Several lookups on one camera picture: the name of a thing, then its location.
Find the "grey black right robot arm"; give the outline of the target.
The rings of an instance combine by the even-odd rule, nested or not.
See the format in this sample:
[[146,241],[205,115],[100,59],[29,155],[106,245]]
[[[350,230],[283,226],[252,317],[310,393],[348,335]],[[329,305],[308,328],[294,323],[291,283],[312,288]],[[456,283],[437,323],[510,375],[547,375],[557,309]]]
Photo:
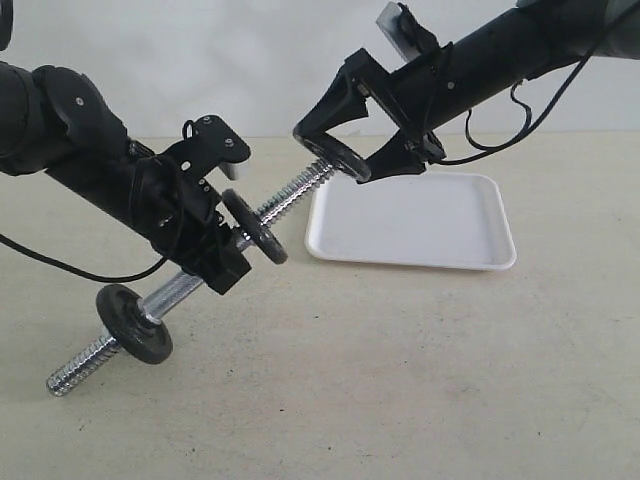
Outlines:
[[[376,23],[404,65],[389,72],[366,50],[356,51],[293,129],[301,145],[360,183],[447,164],[436,129],[524,80],[569,65],[582,69],[593,57],[639,57],[636,1],[519,1],[447,44],[400,2],[388,2]],[[368,99],[398,131],[362,158],[329,132],[367,117]]]

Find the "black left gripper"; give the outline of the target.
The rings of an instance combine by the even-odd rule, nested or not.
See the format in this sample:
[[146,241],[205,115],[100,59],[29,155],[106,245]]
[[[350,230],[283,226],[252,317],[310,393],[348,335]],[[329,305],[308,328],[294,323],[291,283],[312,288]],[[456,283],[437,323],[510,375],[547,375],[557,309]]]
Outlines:
[[217,203],[213,193],[188,181],[168,156],[143,157],[133,163],[129,227],[162,258],[180,260],[185,273],[226,294],[251,265],[236,248],[230,227],[221,224]]

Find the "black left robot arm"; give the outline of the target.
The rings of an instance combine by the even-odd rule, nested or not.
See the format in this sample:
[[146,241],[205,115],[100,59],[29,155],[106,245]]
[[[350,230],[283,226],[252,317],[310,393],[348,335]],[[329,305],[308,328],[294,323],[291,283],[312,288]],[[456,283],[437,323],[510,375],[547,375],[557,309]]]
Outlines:
[[219,116],[183,126],[161,153],[131,138],[84,74],[1,65],[1,171],[44,172],[144,239],[219,294],[251,269],[205,176],[249,159],[250,147]]

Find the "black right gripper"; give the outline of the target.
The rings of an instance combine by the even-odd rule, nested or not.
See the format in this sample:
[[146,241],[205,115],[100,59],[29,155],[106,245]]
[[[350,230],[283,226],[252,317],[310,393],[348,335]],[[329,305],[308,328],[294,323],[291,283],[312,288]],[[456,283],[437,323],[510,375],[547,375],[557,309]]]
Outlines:
[[329,130],[367,118],[373,99],[397,132],[365,159],[366,184],[391,177],[421,175],[427,164],[445,158],[442,143],[428,122],[435,116],[436,97],[443,89],[445,61],[416,60],[389,72],[366,50],[347,57],[327,91],[296,124],[293,136],[303,145]]

